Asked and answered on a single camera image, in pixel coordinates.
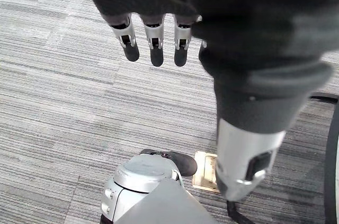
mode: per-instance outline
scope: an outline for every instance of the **striped carpet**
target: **striped carpet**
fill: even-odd
[[[174,65],[166,16],[164,64],[150,63],[133,16],[138,62],[124,58],[91,0],[0,0],[0,223],[98,223],[115,167],[144,148],[216,152],[212,78],[193,39]],[[324,91],[339,94],[339,58]],[[324,223],[330,104],[308,103],[287,133],[272,175],[239,205],[257,223]],[[220,223],[223,198],[186,188]]]

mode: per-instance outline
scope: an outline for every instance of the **black cable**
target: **black cable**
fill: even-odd
[[[239,224],[255,224],[249,218],[243,216],[241,213],[237,211],[237,207],[235,202],[233,201],[226,201],[227,204],[227,213],[230,218],[232,218],[236,223]]]

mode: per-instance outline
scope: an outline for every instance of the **floor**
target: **floor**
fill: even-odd
[[[103,185],[144,148],[216,152],[212,78],[193,39],[174,65],[173,19],[157,68],[140,19],[131,63],[91,0],[0,0],[0,223],[98,223]],[[339,94],[335,70],[323,88]],[[308,103],[287,133],[272,175],[239,205],[257,223],[324,223],[323,161],[333,113]],[[220,223],[217,193],[186,188]]]

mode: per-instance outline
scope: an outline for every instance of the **black fingertip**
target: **black fingertip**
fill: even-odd
[[[164,62],[164,52],[162,48],[153,47],[150,50],[150,60],[155,67],[159,67]]]
[[[187,61],[187,50],[183,47],[180,47],[179,50],[175,49],[174,53],[174,62],[178,67],[182,67],[186,64]]]
[[[131,43],[127,43],[126,47],[123,48],[124,52],[125,52],[125,56],[129,61],[136,61],[139,59],[139,49],[138,49],[138,45],[135,44],[134,47],[131,46]]]

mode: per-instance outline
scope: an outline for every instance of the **robotic arm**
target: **robotic arm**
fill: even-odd
[[[199,58],[217,99],[217,184],[229,201],[269,172],[285,131],[330,77],[321,55],[339,48],[339,0],[93,1],[130,61],[139,58],[131,12],[144,22],[154,66],[163,62],[165,13],[175,15],[178,66],[191,34],[203,40]]]

